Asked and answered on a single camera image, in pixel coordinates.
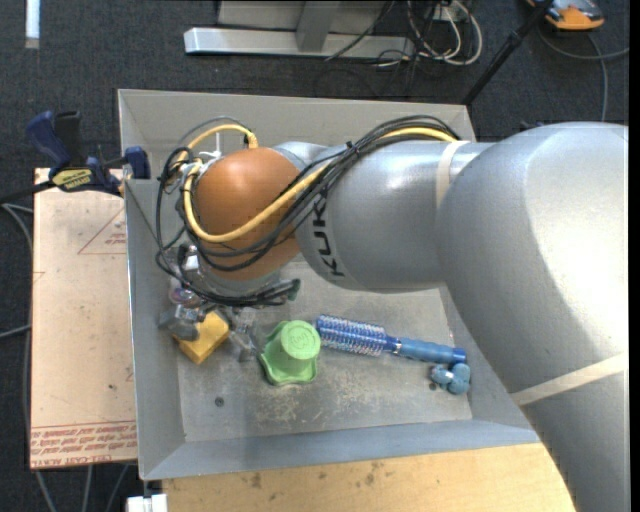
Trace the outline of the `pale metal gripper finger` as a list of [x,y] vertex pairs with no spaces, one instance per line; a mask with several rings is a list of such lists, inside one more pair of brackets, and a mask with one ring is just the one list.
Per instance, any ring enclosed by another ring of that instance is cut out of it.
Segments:
[[239,348],[238,360],[248,362],[254,358],[258,349],[255,342],[256,311],[251,308],[231,310],[231,341]]
[[199,339],[200,324],[204,322],[206,313],[201,308],[190,308],[183,305],[173,305],[160,314],[158,326],[188,342]]

